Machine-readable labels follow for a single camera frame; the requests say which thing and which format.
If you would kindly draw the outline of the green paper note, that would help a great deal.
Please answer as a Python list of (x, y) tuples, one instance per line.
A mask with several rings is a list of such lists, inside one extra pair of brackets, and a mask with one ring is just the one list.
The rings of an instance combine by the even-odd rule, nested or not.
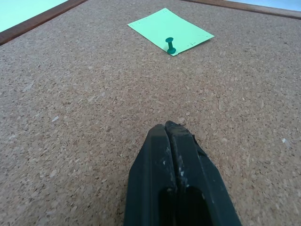
[(166, 38), (172, 37), (176, 56), (192, 47), (206, 42), (214, 35), (182, 19), (164, 8), (156, 13), (128, 24), (150, 42), (167, 52)]

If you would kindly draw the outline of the green pushpin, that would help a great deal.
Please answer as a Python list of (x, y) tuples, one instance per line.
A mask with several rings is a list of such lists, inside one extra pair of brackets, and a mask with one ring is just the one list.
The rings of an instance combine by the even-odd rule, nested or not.
[(172, 37), (168, 37), (166, 38), (166, 43), (168, 44), (168, 49), (167, 49), (167, 53), (172, 55), (176, 52), (176, 48), (173, 47), (173, 38)]

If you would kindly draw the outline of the cork board with wooden frame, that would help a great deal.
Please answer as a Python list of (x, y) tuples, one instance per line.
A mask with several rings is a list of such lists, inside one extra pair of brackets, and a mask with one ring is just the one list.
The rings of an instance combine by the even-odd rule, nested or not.
[[(128, 26), (164, 8), (214, 35), (172, 56)], [(0, 46), (0, 226), (119, 226), (156, 124), (183, 124), (245, 226), (301, 226), (301, 20), (88, 0)]]

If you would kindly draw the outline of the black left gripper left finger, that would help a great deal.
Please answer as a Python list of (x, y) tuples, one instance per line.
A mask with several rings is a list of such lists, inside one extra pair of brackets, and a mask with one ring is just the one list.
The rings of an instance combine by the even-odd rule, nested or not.
[(175, 226), (176, 181), (169, 138), (151, 128), (128, 176), (124, 226)]

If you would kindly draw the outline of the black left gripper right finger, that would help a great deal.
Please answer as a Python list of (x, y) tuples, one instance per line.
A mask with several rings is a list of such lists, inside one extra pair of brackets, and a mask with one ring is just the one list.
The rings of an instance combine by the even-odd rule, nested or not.
[(165, 123), (176, 177), (178, 226), (242, 226), (223, 179), (195, 136)]

